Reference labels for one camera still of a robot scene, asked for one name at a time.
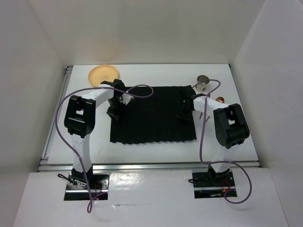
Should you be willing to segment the copper spoon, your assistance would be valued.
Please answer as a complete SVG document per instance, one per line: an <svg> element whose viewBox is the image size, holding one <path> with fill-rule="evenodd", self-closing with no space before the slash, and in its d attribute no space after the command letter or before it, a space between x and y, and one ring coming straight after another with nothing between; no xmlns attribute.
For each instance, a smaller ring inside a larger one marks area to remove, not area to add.
<svg viewBox="0 0 303 227"><path fill-rule="evenodd" d="M225 102L225 99L223 97L217 97L216 98L216 101L220 102L220 103L224 103Z"/></svg>

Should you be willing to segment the black cloth placemat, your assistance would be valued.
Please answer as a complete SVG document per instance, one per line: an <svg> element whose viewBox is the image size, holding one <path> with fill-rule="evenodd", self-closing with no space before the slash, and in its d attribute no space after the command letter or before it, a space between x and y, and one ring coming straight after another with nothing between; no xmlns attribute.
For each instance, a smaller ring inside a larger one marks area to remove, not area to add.
<svg viewBox="0 0 303 227"><path fill-rule="evenodd" d="M185 95L195 95L191 86L147 87L131 90L139 96L126 107L119 121L111 121L110 142L141 144L196 140L193 116L187 122L177 117Z"/></svg>

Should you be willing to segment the orange round plate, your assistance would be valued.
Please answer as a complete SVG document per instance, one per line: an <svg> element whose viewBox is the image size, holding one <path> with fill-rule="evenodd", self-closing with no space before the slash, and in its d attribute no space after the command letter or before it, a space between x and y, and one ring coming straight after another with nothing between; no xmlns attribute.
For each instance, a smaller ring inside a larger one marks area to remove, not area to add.
<svg viewBox="0 0 303 227"><path fill-rule="evenodd" d="M98 87L102 82L113 82L119 78L118 70L112 65L99 65L94 67L88 75L88 80L93 87Z"/></svg>

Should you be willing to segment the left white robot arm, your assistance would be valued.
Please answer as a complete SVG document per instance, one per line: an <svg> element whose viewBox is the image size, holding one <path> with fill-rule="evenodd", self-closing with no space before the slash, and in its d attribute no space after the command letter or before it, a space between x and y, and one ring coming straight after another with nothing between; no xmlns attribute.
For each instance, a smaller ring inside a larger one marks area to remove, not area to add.
<svg viewBox="0 0 303 227"><path fill-rule="evenodd" d="M112 120L119 121L132 99L120 90L126 91L126 87L121 80L115 79L113 82L102 82L96 90L87 94L72 95L69 99L64 126L71 135L72 147L78 153L74 155L71 174L83 189L90 188L94 183L89 138L96 123L96 108L108 102L107 114Z"/></svg>

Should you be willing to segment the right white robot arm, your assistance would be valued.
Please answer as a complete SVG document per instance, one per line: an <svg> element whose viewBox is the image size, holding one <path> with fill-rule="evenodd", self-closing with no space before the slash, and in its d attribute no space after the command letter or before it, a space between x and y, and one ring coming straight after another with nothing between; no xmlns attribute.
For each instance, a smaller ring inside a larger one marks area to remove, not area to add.
<svg viewBox="0 0 303 227"><path fill-rule="evenodd" d="M182 92L183 102L177 114L180 122L190 122L193 111L206 114L214 121L214 133L220 148L214 160L208 164L206 179L211 185L218 185L225 180L232 162L232 147L244 143L250 131L239 104L228 105L209 98L205 94Z"/></svg>

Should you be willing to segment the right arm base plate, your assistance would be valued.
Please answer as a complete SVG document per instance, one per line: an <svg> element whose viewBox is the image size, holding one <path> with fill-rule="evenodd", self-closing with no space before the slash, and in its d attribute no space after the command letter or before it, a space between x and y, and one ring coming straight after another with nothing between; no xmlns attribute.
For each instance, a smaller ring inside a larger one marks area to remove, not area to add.
<svg viewBox="0 0 303 227"><path fill-rule="evenodd" d="M192 178L188 182L194 187L195 199L223 198L225 192L227 192L226 197L237 197L232 172L229 172L224 179L215 182L207 178L206 172L192 173Z"/></svg>

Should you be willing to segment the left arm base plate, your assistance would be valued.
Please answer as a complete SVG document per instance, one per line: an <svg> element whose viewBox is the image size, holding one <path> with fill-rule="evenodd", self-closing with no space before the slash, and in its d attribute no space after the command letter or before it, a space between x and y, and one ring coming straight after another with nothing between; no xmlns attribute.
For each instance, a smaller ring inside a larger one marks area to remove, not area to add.
<svg viewBox="0 0 303 227"><path fill-rule="evenodd" d="M58 177L67 180L65 201L89 201L87 184L76 180L71 174ZM108 200L109 174L95 174L89 182L92 198L96 201Z"/></svg>

